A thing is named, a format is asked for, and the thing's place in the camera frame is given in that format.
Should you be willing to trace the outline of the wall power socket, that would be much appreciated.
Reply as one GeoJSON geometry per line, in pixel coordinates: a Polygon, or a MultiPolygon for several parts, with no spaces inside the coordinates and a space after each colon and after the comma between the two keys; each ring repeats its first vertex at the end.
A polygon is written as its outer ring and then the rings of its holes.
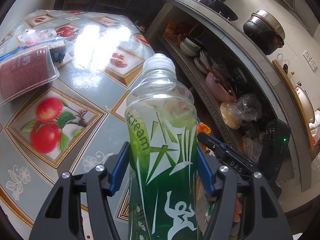
{"type": "Polygon", "coordinates": [[[311,56],[311,54],[307,50],[304,51],[303,56],[304,56],[304,59],[309,64],[312,71],[314,72],[318,68],[316,61],[313,59],[313,57],[311,56]]]}

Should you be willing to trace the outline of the fruit pattern tablecloth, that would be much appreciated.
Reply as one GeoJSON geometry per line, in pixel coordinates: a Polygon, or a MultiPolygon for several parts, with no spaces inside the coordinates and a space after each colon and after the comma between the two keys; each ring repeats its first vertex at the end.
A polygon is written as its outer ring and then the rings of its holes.
{"type": "Polygon", "coordinates": [[[1,208],[22,239],[63,172],[86,173],[128,140],[126,98],[153,55],[127,16],[79,10],[30,13],[1,53],[25,46],[28,30],[52,30],[66,53],[56,80],[1,106],[1,208]]]}

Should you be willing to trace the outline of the green drink bottle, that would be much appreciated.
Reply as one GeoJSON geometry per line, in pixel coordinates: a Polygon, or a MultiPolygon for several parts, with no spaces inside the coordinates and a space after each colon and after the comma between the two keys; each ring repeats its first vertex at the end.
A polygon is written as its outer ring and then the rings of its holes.
{"type": "Polygon", "coordinates": [[[131,145],[129,239],[200,239],[194,98],[163,54],[144,62],[127,96],[131,145]]]}

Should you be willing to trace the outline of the pink plastic basin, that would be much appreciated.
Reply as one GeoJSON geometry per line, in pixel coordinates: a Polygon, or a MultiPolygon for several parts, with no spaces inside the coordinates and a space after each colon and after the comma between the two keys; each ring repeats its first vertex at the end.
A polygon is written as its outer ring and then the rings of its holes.
{"type": "Polygon", "coordinates": [[[214,98],[216,98],[219,102],[236,100],[236,97],[228,94],[224,87],[221,84],[216,83],[215,81],[215,76],[212,73],[208,73],[206,77],[206,86],[208,87],[214,98]]]}

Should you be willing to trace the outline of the clear bag of yellow grain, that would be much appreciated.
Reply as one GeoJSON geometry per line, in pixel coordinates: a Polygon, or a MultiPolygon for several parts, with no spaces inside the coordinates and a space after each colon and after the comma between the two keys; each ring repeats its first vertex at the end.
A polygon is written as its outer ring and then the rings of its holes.
{"type": "Polygon", "coordinates": [[[231,129],[239,129],[242,123],[257,121],[262,116],[262,104],[254,93],[244,94],[235,102],[222,102],[220,112],[224,123],[231,129]]]}

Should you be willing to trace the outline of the blue toothpaste box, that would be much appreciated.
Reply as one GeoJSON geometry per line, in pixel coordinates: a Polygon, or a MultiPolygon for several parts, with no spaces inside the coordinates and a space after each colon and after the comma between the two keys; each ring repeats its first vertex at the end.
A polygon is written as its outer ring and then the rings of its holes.
{"type": "Polygon", "coordinates": [[[8,58],[10,58],[10,57],[22,52],[22,51],[28,50],[30,48],[38,48],[40,46],[47,46],[49,48],[50,55],[51,55],[52,61],[54,63],[55,62],[61,63],[63,61],[65,54],[66,54],[66,51],[67,51],[64,39],[63,38],[54,38],[52,40],[48,40],[48,41],[16,48],[16,49],[2,55],[0,57],[1,62],[4,60],[7,60],[8,58]]]}

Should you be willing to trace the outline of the white pink plastic bag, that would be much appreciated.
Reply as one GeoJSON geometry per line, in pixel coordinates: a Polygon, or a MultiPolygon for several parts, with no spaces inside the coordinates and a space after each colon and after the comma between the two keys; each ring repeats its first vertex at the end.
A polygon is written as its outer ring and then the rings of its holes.
{"type": "Polygon", "coordinates": [[[251,159],[253,162],[257,163],[259,161],[261,152],[263,150],[262,144],[252,140],[251,138],[243,137],[242,145],[243,145],[246,157],[251,159]]]}

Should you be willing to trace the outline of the black cooking pot with lid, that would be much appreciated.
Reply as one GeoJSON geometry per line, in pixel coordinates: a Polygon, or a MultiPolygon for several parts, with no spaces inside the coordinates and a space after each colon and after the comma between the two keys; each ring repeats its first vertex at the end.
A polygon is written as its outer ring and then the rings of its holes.
{"type": "Polygon", "coordinates": [[[253,12],[242,28],[265,55],[271,55],[278,48],[283,48],[285,44],[283,27],[271,13],[265,10],[253,12]]]}

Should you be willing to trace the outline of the black wok pan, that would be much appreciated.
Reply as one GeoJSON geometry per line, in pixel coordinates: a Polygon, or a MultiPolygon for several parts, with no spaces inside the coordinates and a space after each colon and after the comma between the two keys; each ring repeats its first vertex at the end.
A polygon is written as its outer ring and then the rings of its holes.
{"type": "Polygon", "coordinates": [[[208,7],[210,7],[212,10],[217,12],[228,21],[238,20],[238,16],[236,15],[236,13],[220,0],[208,0],[208,7]]]}

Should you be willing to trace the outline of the metal perforated shelf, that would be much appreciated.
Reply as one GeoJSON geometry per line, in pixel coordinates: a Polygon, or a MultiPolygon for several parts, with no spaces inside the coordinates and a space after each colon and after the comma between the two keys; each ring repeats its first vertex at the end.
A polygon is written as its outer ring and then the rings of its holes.
{"type": "Polygon", "coordinates": [[[182,53],[180,48],[175,46],[168,38],[162,36],[161,34],[157,34],[156,37],[161,44],[163,44],[170,56],[178,64],[185,76],[188,78],[189,82],[194,87],[208,113],[210,114],[211,119],[219,130],[224,142],[227,145],[237,149],[239,152],[244,153],[242,146],[242,135],[240,131],[231,129],[224,123],[220,112],[220,102],[214,98],[212,93],[209,91],[208,87],[206,86],[205,75],[196,68],[193,59],[182,53]]]}

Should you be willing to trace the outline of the metal bowl on counter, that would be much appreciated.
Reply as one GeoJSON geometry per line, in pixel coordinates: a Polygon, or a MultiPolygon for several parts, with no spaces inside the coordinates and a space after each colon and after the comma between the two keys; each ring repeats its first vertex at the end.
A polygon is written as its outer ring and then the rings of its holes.
{"type": "Polygon", "coordinates": [[[307,92],[300,85],[296,85],[296,93],[301,101],[308,123],[313,124],[315,122],[315,112],[307,92]]]}

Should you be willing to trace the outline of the wooden cutting board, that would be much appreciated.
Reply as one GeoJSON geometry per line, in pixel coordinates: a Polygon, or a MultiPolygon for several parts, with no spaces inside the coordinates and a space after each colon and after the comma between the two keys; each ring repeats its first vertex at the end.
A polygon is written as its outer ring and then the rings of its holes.
{"type": "Polygon", "coordinates": [[[278,60],[274,59],[272,60],[272,64],[274,66],[274,69],[276,70],[277,74],[279,75],[282,83],[284,84],[292,102],[294,105],[294,108],[296,109],[296,112],[298,114],[298,118],[301,123],[302,130],[307,137],[307,142],[309,144],[310,148],[310,155],[311,155],[311,160],[313,161],[315,157],[317,156],[316,153],[316,148],[313,143],[313,138],[310,132],[309,128],[309,120],[306,116],[306,113],[304,111],[304,107],[302,104],[302,101],[300,100],[299,94],[296,91],[296,85],[291,82],[289,79],[288,75],[284,72],[281,64],[278,62],[278,60]]]}

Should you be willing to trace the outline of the stacked white green bowls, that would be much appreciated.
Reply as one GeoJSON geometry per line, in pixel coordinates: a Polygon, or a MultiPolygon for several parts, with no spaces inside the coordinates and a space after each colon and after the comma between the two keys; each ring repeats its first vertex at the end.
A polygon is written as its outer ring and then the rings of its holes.
{"type": "Polygon", "coordinates": [[[201,44],[190,37],[186,37],[183,41],[180,42],[181,51],[189,56],[196,57],[200,50],[202,49],[201,44]]]}

